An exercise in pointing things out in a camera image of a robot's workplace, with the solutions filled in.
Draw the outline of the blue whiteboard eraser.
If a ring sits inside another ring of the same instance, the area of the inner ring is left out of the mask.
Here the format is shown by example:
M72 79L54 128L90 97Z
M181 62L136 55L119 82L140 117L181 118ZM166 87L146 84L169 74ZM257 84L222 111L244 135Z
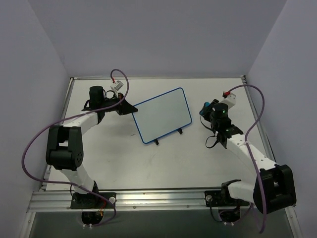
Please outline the blue whiteboard eraser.
M209 115L213 109L213 106L218 103L217 99L214 99L212 102L205 102L202 109L199 112L199 115L205 117Z

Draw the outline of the blue framed small whiteboard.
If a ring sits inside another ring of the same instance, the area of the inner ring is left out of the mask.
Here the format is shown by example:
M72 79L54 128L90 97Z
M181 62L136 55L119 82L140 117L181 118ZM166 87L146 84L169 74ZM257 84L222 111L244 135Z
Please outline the blue framed small whiteboard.
M178 87L136 104L133 113L141 141L144 144L159 140L192 123L192 116L183 88Z

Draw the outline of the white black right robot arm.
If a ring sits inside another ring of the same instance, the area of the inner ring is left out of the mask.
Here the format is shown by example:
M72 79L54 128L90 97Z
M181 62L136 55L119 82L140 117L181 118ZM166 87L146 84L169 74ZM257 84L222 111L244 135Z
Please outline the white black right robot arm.
M279 165L245 139L241 129L228 117L229 103L213 100L204 103L200 115L211 124L211 131L251 173L249 181L240 178L223 182L220 199L230 205L236 200L254 204L263 214L293 206L297 202L293 173L288 165Z

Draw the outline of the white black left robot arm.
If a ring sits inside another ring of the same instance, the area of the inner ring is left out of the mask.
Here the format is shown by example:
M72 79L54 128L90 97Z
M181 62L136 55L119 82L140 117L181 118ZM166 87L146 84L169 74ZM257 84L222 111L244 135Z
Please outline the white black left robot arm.
M82 197L89 208L99 204L100 195L96 182L90 178L83 166L83 135L92 127L100 124L108 112L120 116L138 112L138 109L124 99L124 95L112 89L113 97L108 98L102 86L92 86L89 99L82 112L83 116L70 120L63 125L49 128L46 163L61 171L70 183L76 184L74 192Z

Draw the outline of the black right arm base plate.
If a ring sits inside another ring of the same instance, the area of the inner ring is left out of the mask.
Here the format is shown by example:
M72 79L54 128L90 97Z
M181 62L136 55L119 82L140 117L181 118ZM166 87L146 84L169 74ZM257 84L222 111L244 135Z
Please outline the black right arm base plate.
M208 207L237 207L249 206L249 202L241 199L227 198L222 195L221 190L205 190L205 203Z

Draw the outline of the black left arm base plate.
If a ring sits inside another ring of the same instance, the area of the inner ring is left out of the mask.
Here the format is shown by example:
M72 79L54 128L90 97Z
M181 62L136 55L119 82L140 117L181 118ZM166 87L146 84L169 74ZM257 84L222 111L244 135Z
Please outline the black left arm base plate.
M73 193L70 208L71 209L100 209L100 208L112 208L111 204L115 204L116 193L115 192L101 192L100 196L106 198L108 202L103 199L94 196L90 193L81 194Z

